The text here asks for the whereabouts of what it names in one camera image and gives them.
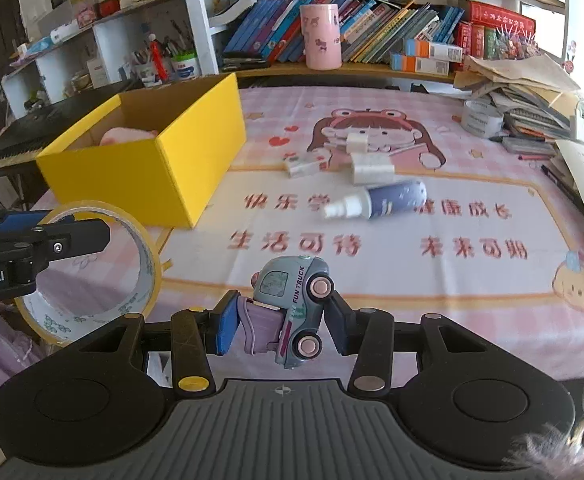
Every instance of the pink cup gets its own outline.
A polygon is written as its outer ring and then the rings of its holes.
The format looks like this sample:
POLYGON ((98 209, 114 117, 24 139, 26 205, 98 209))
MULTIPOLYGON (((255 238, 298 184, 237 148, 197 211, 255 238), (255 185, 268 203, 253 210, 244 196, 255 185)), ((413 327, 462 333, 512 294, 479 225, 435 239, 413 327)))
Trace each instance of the pink cup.
POLYGON ((302 5, 301 31, 306 42, 308 68, 334 70, 341 67, 338 6, 335 4, 302 5))

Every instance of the silver screw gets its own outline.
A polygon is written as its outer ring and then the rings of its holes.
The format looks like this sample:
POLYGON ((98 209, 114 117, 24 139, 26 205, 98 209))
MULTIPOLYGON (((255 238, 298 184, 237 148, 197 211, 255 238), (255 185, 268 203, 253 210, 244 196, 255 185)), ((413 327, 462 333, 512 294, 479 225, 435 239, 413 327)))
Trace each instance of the silver screw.
POLYGON ((362 375, 354 379, 354 387, 362 392, 377 392, 386 387, 386 382, 376 375, 362 375))

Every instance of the chinese character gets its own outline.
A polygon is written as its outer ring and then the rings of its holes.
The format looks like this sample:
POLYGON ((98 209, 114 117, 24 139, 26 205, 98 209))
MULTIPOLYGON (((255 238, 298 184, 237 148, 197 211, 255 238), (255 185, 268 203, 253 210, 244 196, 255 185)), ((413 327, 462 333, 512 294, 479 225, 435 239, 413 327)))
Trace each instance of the chinese character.
POLYGON ((483 244, 483 253, 487 256, 497 260, 501 257, 501 248, 494 238, 481 238, 479 241, 483 244))
POLYGON ((429 253, 432 255, 432 258, 434 258, 435 256, 441 256, 443 254, 443 244, 441 243, 441 240, 431 236, 421 239, 421 249, 423 249, 421 256, 425 256, 429 253))
POLYGON ((518 240, 505 240, 505 246, 508 248, 510 258, 521 258, 522 260, 528 259, 528 250, 525 245, 523 245, 523 242, 518 240))
POLYGON ((329 204, 330 197, 327 195, 312 195, 307 199, 307 206, 312 211, 319 211, 322 205, 329 204))
POLYGON ((333 243, 336 245, 337 254, 345 251, 348 256, 356 256, 358 250, 361 248, 361 238, 356 235, 335 236, 333 243))
POLYGON ((489 218, 485 204, 483 202, 472 202, 470 204, 470 216, 487 216, 489 218))
POLYGON ((456 256, 463 256, 464 258, 474 257, 474 248, 470 244, 470 238, 455 238, 454 239, 454 250, 456 251, 456 256))
POLYGON ((265 204, 268 201, 268 196, 264 195, 263 193, 258 195, 250 195, 245 197, 245 208, 246 209, 254 209, 259 207, 261 209, 265 209, 265 204))
POLYGON ((494 204, 494 210, 496 211, 496 214, 499 215, 499 218, 503 218, 504 220, 507 220, 508 218, 512 218, 512 215, 510 214, 510 210, 505 207, 505 204, 494 204))
POLYGON ((261 248, 261 251, 270 248, 273 253, 282 253, 288 250, 289 241, 290 237, 287 231, 277 231, 274 234, 268 233, 263 239, 265 245, 261 248))
POLYGON ((434 200, 427 199, 421 207, 414 208, 420 215, 434 215, 434 200))
POLYGON ((294 194, 283 194, 278 197, 278 203, 274 209, 296 209, 296 195, 294 194))
POLYGON ((231 245, 228 245, 228 249, 244 249, 247 250, 250 248, 248 243, 252 239, 252 233, 248 231, 235 231, 232 236, 230 236, 230 241, 232 241, 231 245))
POLYGON ((323 251, 323 233, 301 233, 298 248, 306 253, 321 254, 323 251))
POLYGON ((461 206, 456 200, 441 200, 444 215, 461 216, 461 206))

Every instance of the yellow box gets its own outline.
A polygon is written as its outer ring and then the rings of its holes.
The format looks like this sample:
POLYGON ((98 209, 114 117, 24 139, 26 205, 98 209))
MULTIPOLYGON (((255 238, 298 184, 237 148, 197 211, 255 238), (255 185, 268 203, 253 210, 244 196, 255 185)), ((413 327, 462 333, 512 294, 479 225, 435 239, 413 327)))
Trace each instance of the yellow box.
POLYGON ((193 228, 245 143, 236 75, 115 95, 37 157, 61 202, 101 200, 146 225, 193 228), (153 140, 99 146, 116 126, 153 140))

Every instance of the table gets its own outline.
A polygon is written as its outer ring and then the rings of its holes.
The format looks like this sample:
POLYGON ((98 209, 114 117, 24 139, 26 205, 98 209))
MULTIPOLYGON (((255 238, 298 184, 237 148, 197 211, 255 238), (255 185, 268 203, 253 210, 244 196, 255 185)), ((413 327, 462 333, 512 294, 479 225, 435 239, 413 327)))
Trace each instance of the table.
MULTIPOLYGON (((353 308, 376 306, 409 322, 440 312, 554 378, 584 375, 584 216, 540 163, 465 132, 453 120, 462 110, 454 98, 330 87, 244 89, 241 98, 248 141, 197 228, 150 229, 164 273, 149 321, 212 307, 228 288, 248 294, 251 275, 277 255, 317 254, 353 308), (390 150, 397 173, 422 178, 426 206, 375 221, 324 221, 320 204, 353 189, 348 156, 330 148, 347 131, 367 131, 390 150), (398 149, 408 141, 413 150, 398 149), (282 158, 308 150, 325 155, 330 170, 289 179, 282 158), (567 272, 575 258, 579 272, 567 272), (582 296, 571 296, 572 286, 582 296)), ((53 205, 47 194, 37 206, 53 205)), ((56 262, 39 289, 75 314, 111 308, 133 286, 135 253, 114 230, 104 253, 56 262)), ((275 365, 271 353, 243 353, 242 329, 211 367, 219 381, 345 380, 354 357, 338 356, 325 326, 320 333, 323 353, 297 370, 275 365)), ((394 386, 415 372, 413 355, 395 355, 394 386)))

